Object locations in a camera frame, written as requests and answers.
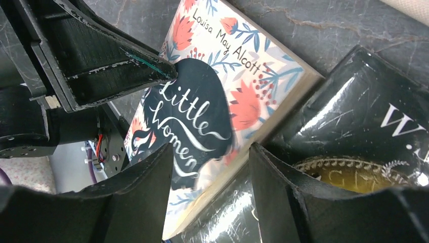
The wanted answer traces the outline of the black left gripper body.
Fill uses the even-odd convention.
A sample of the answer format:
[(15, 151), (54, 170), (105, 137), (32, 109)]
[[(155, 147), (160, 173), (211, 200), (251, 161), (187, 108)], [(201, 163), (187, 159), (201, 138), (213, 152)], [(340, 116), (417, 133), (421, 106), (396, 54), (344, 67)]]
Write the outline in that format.
[(38, 101), (25, 83), (35, 69), (13, 28), (13, 2), (1, 1), (1, 158), (52, 155), (62, 144), (91, 141), (89, 160), (108, 177), (126, 165), (125, 126), (108, 102), (67, 112), (57, 100)]

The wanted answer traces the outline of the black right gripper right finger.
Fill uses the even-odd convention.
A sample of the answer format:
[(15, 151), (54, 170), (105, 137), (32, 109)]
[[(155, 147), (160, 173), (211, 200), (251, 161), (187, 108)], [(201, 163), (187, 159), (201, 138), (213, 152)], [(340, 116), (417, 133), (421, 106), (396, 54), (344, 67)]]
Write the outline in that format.
[(258, 143), (249, 171), (263, 242), (428, 242), (428, 188), (357, 194), (328, 185)]

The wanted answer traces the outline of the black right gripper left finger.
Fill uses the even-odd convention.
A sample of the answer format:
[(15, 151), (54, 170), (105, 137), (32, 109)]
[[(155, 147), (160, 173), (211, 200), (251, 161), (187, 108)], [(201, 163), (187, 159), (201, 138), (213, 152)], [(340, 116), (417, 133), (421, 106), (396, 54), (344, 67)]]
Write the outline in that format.
[(1, 187), (1, 242), (161, 242), (173, 148), (79, 192)]

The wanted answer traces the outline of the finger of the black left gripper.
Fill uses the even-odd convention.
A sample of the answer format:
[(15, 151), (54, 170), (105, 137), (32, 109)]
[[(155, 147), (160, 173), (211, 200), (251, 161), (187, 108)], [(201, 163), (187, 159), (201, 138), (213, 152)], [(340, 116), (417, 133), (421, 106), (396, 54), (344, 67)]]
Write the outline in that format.
[(115, 28), (84, 1), (14, 1), (13, 28), (34, 76), (32, 97), (67, 112), (95, 107), (177, 78), (157, 51)]

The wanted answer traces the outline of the Little Women book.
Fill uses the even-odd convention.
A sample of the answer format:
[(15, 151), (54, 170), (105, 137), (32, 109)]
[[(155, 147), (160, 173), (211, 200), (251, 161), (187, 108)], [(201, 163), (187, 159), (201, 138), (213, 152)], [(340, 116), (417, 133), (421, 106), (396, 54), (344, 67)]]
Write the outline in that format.
[(322, 75), (226, 1), (180, 1), (159, 55), (178, 77), (145, 90), (124, 146), (131, 164), (173, 147), (167, 240)]

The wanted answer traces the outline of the beige canvas backpack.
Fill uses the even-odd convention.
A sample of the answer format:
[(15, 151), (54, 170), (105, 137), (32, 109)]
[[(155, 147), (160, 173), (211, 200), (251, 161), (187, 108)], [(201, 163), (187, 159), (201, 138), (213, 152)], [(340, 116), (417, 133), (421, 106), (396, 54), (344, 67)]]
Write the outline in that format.
[(385, 4), (421, 22), (428, 22), (428, 0), (381, 0)]

